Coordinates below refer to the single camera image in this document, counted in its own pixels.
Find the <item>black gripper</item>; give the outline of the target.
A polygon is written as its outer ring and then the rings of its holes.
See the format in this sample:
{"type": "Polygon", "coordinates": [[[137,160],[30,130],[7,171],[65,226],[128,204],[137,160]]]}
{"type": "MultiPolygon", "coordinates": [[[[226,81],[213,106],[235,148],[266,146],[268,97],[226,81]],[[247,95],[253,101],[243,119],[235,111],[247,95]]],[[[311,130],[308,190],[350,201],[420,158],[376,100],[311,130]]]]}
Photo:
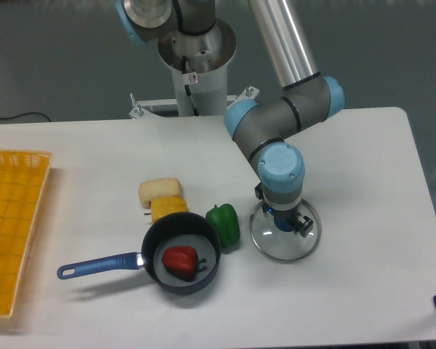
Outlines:
{"type": "Polygon", "coordinates": [[[290,193],[276,193],[260,182],[254,189],[259,200],[255,210],[269,214],[274,220],[287,222],[294,233],[307,237],[313,229],[313,220],[307,215],[301,216],[302,186],[290,193]]]}

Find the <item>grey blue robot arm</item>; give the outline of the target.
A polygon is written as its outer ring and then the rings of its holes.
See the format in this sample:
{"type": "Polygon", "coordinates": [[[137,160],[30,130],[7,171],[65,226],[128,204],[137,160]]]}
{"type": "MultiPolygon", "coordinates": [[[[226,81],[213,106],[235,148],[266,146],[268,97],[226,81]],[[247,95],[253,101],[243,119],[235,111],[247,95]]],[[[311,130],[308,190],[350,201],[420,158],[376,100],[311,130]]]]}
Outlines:
{"type": "Polygon", "coordinates": [[[258,176],[257,198],[283,231],[307,236],[312,220],[300,211],[304,163],[286,139],[344,107],[336,79],[323,76],[291,1],[252,1],[283,95],[262,106],[248,93],[227,100],[227,66],[235,56],[232,28],[213,1],[117,1],[130,39],[158,42],[173,78],[181,116],[223,115],[232,140],[258,176]]]}

